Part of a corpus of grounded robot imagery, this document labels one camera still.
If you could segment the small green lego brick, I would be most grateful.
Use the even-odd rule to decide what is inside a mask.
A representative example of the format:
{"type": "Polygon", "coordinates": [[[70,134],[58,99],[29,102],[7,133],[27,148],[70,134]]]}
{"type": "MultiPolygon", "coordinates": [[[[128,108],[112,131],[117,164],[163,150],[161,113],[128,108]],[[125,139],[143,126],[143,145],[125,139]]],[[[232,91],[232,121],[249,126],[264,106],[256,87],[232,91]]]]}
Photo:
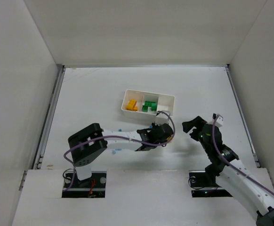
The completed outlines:
{"type": "Polygon", "coordinates": [[[148,112],[148,106],[147,105],[142,106],[142,112],[148,112]]]}

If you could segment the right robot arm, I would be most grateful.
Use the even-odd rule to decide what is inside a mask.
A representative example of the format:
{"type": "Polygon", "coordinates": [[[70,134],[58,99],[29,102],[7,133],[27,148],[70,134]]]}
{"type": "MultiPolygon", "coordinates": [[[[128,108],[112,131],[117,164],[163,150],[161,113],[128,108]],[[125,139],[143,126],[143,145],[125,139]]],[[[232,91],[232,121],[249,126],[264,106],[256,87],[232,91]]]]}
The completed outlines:
{"type": "Polygon", "coordinates": [[[236,199],[257,226],[274,226],[274,192],[258,182],[237,153],[223,143],[222,125],[219,114],[214,114],[211,122],[197,116],[182,123],[183,131],[200,142],[211,162],[205,168],[209,180],[236,199]]]}

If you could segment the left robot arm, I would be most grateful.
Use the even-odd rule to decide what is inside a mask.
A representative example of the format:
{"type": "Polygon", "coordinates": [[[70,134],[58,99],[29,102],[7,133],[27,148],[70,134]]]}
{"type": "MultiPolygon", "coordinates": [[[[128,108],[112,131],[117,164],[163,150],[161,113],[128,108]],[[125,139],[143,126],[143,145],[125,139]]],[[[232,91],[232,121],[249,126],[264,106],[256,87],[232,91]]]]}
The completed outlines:
{"type": "Polygon", "coordinates": [[[150,128],[131,132],[104,130],[99,123],[92,123],[68,138],[70,149],[64,153],[64,158],[72,164],[77,179],[83,181],[92,174],[88,165],[104,151],[150,151],[166,146],[174,138],[175,132],[175,126],[167,123],[153,124],[150,128]]]}

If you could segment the yellow curved lego brick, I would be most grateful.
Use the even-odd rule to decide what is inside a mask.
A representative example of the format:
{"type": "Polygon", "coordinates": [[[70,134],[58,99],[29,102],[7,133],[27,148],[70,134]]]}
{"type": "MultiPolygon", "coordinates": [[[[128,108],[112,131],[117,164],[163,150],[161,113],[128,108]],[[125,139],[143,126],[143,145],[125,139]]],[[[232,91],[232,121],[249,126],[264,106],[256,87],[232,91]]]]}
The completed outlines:
{"type": "Polygon", "coordinates": [[[135,99],[131,99],[126,106],[126,110],[130,111],[130,109],[136,106],[136,104],[137,104],[137,101],[135,99]]]}

